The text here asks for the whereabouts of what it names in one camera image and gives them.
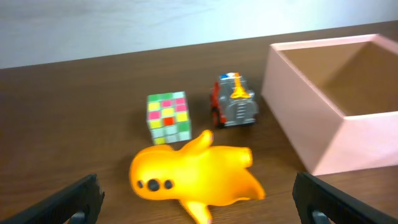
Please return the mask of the open pink cardboard box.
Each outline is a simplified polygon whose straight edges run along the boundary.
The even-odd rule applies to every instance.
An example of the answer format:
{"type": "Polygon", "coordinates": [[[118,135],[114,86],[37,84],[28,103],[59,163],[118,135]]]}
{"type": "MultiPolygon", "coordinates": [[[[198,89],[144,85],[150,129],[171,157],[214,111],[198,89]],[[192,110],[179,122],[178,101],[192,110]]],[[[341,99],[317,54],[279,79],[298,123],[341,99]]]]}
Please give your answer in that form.
{"type": "Polygon", "coordinates": [[[261,95],[311,174],[397,164],[397,42],[272,44],[261,95]]]}

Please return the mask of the colourful puzzle cube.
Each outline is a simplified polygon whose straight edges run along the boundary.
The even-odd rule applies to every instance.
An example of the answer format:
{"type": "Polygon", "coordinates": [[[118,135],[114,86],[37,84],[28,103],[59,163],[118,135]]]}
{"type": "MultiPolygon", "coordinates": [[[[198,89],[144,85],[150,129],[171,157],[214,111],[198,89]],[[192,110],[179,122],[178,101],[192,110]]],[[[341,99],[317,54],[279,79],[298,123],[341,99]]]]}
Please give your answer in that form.
{"type": "Polygon", "coordinates": [[[191,140],[192,125],[184,91],[149,95],[146,115],[154,145],[191,140]]]}

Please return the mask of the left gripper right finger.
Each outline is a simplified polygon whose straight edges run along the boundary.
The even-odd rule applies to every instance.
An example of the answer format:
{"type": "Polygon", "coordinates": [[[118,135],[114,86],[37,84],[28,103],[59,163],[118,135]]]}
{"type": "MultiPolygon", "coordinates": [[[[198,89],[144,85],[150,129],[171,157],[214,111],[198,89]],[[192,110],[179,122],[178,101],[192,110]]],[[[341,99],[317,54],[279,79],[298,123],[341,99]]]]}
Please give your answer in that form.
{"type": "Polygon", "coordinates": [[[296,175],[292,196],[302,224],[397,224],[396,218],[307,172],[296,175]]]}

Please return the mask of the yellow rubber animal toy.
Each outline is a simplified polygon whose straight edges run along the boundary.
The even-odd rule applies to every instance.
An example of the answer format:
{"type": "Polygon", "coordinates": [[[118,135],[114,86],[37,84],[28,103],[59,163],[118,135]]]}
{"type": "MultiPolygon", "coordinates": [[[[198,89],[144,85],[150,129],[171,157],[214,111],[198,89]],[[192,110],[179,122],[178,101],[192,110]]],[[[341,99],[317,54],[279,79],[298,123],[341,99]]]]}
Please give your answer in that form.
{"type": "Polygon", "coordinates": [[[212,222],[209,206],[264,199],[248,171],[251,149],[212,143],[212,131],[204,130],[177,151],[166,144],[139,151],[129,168],[133,191],[146,200],[178,200],[196,223],[212,222]]]}

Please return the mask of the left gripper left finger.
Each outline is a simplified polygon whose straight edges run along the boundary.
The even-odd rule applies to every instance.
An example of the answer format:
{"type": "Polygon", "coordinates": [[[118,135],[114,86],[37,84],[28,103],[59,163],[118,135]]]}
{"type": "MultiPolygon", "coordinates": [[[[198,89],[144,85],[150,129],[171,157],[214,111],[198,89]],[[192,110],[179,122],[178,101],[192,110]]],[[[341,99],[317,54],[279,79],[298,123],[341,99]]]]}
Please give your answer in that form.
{"type": "Polygon", "coordinates": [[[96,174],[90,174],[37,204],[1,221],[1,224],[86,223],[95,224],[104,191],[96,174]]]}

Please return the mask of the grey red toy truck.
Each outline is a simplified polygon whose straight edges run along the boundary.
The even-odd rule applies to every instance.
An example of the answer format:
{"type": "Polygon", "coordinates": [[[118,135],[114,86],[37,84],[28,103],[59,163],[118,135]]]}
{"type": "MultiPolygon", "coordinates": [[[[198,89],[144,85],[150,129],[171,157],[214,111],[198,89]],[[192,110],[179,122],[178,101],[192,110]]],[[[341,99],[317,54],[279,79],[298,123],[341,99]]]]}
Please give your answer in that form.
{"type": "Polygon", "coordinates": [[[216,128],[254,124],[259,112],[254,91],[238,72],[218,76],[210,93],[210,109],[216,128]]]}

